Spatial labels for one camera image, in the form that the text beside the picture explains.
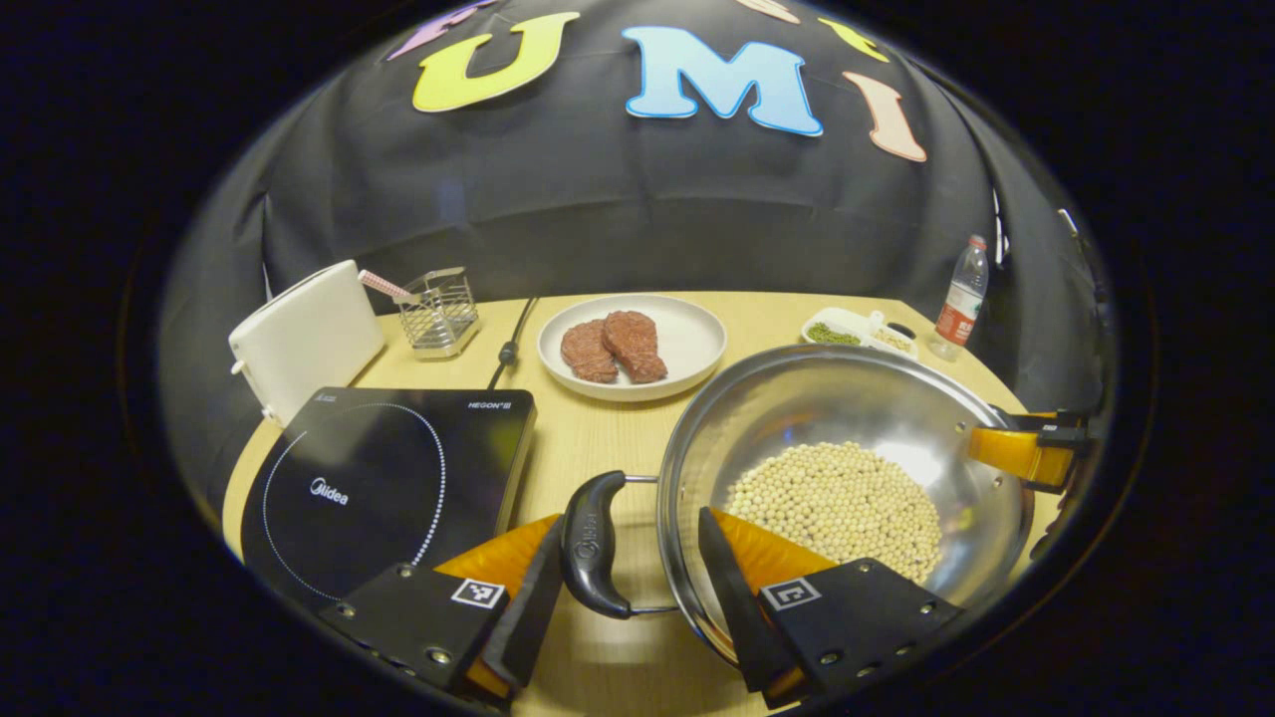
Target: black induction cooktop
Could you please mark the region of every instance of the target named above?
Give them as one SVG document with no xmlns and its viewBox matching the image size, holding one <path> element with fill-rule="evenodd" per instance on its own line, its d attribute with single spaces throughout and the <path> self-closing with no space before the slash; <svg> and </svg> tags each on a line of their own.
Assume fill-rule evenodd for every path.
<svg viewBox="0 0 1275 717">
<path fill-rule="evenodd" d="M 454 558 L 507 527 L 534 421 L 525 390 L 321 389 L 252 484 L 244 561 L 321 610 Z"/>
</svg>

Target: wooden table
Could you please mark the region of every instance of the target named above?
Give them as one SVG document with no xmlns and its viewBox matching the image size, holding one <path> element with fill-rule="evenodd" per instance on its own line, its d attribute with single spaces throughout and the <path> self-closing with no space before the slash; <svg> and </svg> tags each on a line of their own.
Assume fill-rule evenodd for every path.
<svg viewBox="0 0 1275 717">
<path fill-rule="evenodd" d="M 762 292 L 662 292 L 686 299 L 725 324 L 729 344 L 718 370 L 752 353 L 801 341 L 802 324 L 825 306 L 910 327 L 919 338 L 931 327 L 924 316 L 900 301 Z M 555 314 L 588 296 L 544 297 L 527 318 L 519 341 L 519 361 L 506 369 L 497 388 L 532 392 L 536 421 L 521 494 L 511 527 L 566 508 L 585 480 L 611 469 L 630 475 L 658 475 L 673 425 L 695 395 L 649 403 L 609 403 L 584 398 L 558 384 L 541 365 L 536 338 Z M 418 361 L 412 356 L 397 315 L 380 316 L 385 350 L 351 385 L 365 388 L 482 389 L 496 369 L 496 353 L 509 341 L 524 300 L 479 304 L 482 325 L 460 356 Z M 954 362 L 937 358 L 918 341 L 921 362 L 947 374 L 980 398 L 1006 411 L 1023 404 L 969 352 Z M 249 440 L 231 476 L 223 508 L 227 543 L 242 560 L 240 528 L 249 489 L 268 452 L 280 435 L 263 421 Z M 1028 546 L 1057 515 L 1057 498 L 1037 494 L 1035 519 Z M 672 605 L 655 542 L 655 491 L 631 486 L 616 496 L 612 514 L 618 547 L 616 587 L 634 605 Z M 1015 572 L 1026 565 L 1026 551 Z M 765 714 L 759 695 L 745 690 L 738 672 L 691 632 L 680 612 L 611 620 L 580 606 L 566 591 L 558 597 L 541 649 L 532 684 L 514 703 L 514 714 Z"/>
</svg>

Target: power cord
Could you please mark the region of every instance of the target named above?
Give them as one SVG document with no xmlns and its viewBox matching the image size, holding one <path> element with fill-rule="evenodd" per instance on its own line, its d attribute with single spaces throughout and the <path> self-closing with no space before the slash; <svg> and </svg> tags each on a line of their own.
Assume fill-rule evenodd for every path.
<svg viewBox="0 0 1275 717">
<path fill-rule="evenodd" d="M 518 360 L 518 336 L 523 333 L 523 324 L 527 323 L 527 314 L 532 310 L 532 304 L 536 302 L 536 297 L 527 300 L 523 306 L 523 314 L 518 318 L 518 325 L 514 327 L 514 336 L 505 342 L 505 346 L 500 347 L 500 365 L 496 366 L 496 373 L 491 376 L 491 383 L 487 384 L 487 390 L 496 388 L 496 381 L 500 380 L 500 373 L 505 370 L 505 366 L 511 365 Z"/>
</svg>

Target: water bottle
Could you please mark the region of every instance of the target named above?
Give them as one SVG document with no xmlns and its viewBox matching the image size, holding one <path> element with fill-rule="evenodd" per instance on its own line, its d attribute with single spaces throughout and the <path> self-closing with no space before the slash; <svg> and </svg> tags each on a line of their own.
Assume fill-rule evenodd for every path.
<svg viewBox="0 0 1275 717">
<path fill-rule="evenodd" d="M 956 260 L 947 301 L 943 302 L 943 311 L 929 337 L 929 350 L 935 356 L 947 361 L 955 361 L 960 356 L 969 332 L 974 328 L 978 310 L 983 306 L 987 276 L 987 242 L 978 235 L 970 236 L 969 246 Z"/>
</svg>

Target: black wok handle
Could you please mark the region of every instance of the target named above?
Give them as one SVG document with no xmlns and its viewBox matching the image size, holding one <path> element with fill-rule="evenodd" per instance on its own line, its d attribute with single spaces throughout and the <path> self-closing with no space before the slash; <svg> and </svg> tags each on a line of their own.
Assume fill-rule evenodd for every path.
<svg viewBox="0 0 1275 717">
<path fill-rule="evenodd" d="M 594 476 L 576 489 L 562 515 L 562 580 L 581 605 L 617 620 L 677 610 L 676 606 L 634 607 L 611 582 L 616 561 L 611 500 L 629 482 L 654 484 L 655 478 L 626 476 L 623 471 Z"/>
</svg>

